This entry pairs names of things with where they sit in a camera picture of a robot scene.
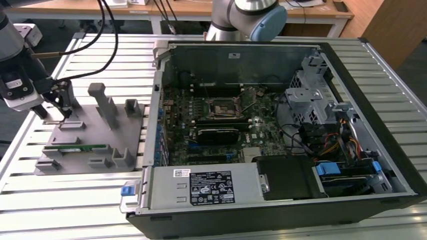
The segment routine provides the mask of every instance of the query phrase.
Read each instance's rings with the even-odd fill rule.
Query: slotted metal tabletop
[[[86,45],[95,35],[73,39],[69,50]],[[81,104],[95,104],[91,83],[103,82],[115,103],[138,99],[150,104],[157,40],[202,40],[201,36],[129,34],[119,38],[119,51],[110,68],[98,75],[73,81]],[[281,37],[283,42],[329,42],[396,139],[427,180],[427,111],[420,99],[378,56],[358,39]],[[114,51],[115,38],[105,34],[98,43],[75,55],[65,56],[53,74],[71,76],[98,70]],[[338,86],[342,98],[349,99]],[[145,126],[149,122],[145,110]],[[129,173],[34,175],[35,163],[55,125],[30,113],[11,148],[0,162],[0,239],[147,239],[121,213],[121,187],[142,173],[145,134],[142,130],[138,168]],[[198,237],[191,239],[427,239],[427,202],[390,210],[361,223],[279,231]]]

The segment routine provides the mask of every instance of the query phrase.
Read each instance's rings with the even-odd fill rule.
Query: motherboard
[[[263,86],[165,88],[169,165],[251,162],[286,155],[275,117],[279,94]]]

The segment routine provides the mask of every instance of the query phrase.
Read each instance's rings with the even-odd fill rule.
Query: green circuit board
[[[210,98],[195,97],[190,90],[165,90],[170,166],[210,164],[210,161],[191,161],[193,157],[205,156],[227,156],[227,163],[243,163],[242,150],[249,147],[259,147],[263,156],[287,154],[277,117],[273,115],[278,94],[265,94],[262,90],[262,87],[249,86],[237,97]],[[243,118],[246,124],[251,124],[247,130],[239,132],[237,143],[201,145],[197,136],[201,126],[195,122],[229,118]],[[209,128],[222,128],[222,124],[213,124]]]

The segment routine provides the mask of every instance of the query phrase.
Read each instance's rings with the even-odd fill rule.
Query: gray 3d printed holder
[[[98,105],[77,105],[71,117],[54,131],[37,175],[131,172],[135,169],[145,105],[127,99],[115,105],[103,83],[93,83],[89,94]]]

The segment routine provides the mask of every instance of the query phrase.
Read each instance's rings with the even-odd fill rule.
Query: power supply label
[[[233,172],[193,172],[190,174],[190,198],[190,203],[194,206],[234,204]]]

